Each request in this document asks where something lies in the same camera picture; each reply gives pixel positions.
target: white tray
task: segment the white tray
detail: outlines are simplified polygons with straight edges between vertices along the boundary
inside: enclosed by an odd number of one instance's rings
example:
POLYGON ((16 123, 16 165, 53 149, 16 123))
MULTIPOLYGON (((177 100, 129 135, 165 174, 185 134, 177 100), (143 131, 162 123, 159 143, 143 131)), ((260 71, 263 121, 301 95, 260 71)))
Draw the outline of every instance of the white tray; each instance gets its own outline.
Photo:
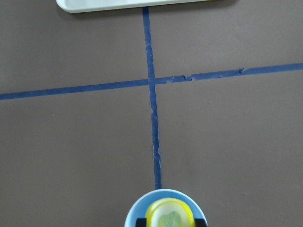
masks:
POLYGON ((142 6, 156 6, 207 0, 56 0, 69 13, 81 13, 109 9, 123 9, 142 6))

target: yellow object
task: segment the yellow object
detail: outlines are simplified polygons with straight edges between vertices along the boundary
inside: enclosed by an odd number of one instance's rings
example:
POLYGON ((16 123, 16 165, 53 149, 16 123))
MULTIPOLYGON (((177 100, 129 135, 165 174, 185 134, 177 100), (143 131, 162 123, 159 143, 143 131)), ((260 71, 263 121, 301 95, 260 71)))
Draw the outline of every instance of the yellow object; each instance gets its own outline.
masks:
POLYGON ((174 198, 155 201, 147 209, 145 217, 147 227, 195 227, 190 207, 174 198))

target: light blue bowl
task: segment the light blue bowl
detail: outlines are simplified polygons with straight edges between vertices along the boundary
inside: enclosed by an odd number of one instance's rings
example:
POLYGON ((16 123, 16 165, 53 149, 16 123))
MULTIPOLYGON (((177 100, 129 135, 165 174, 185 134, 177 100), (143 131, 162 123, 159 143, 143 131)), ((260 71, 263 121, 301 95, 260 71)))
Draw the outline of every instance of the light blue bowl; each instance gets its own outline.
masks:
POLYGON ((191 208, 194 218, 204 219, 207 223, 200 207, 190 197, 176 190, 158 189, 145 194, 135 202, 128 212, 124 227, 135 227, 137 218, 145 218, 146 211, 153 202, 167 197, 182 200, 191 208))

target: green spot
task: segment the green spot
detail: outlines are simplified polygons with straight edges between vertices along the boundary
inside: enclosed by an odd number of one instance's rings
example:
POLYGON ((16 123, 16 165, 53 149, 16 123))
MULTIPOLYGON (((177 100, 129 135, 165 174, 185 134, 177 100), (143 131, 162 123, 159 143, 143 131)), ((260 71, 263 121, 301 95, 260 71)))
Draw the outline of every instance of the green spot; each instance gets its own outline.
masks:
POLYGON ((168 215, 162 215, 159 218, 158 227, 185 227, 179 213, 173 211, 168 215))

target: blue tape line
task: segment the blue tape line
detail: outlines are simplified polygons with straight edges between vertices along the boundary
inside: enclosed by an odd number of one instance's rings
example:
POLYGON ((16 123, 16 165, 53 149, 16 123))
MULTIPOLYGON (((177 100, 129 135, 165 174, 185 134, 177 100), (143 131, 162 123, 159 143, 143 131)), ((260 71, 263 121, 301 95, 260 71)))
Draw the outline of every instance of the blue tape line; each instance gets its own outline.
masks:
POLYGON ((266 66, 266 67, 250 68, 247 70, 237 69, 237 70, 227 70, 227 71, 219 71, 219 72, 199 73, 199 74, 192 74, 188 77, 186 76, 162 77, 162 78, 156 78, 156 84, 178 83, 178 82, 186 82, 192 80, 217 79, 217 78, 236 77, 236 76, 247 76, 247 75, 293 71, 293 70, 303 70, 303 63, 266 66))
POLYGON ((146 44, 146 59, 148 67, 148 83, 150 89, 150 102, 151 102, 151 130, 152 130, 152 145, 153 145, 153 160, 154 160, 154 173, 155 173, 155 188, 162 188, 161 180, 161 156, 159 153, 159 128, 158 128, 158 114, 157 114, 157 97, 156 97, 156 83, 155 71, 153 67, 153 53, 152 53, 152 37, 150 31, 150 17, 148 7, 142 8, 143 25, 146 44))
POLYGON ((52 88, 52 89, 45 89, 45 90, 24 91, 24 92, 17 92, 17 93, 2 94, 2 95, 0 95, 0 100, 35 97, 35 96, 51 96, 51 95, 59 95, 59 94, 67 94, 67 93, 99 91, 99 90, 108 90, 108 89, 116 89, 116 88, 124 88, 124 87, 139 87, 139 86, 147 86, 147 85, 148 85, 148 80, 141 79, 141 80, 123 81, 123 82, 115 82, 115 83, 107 83, 107 84, 52 88))

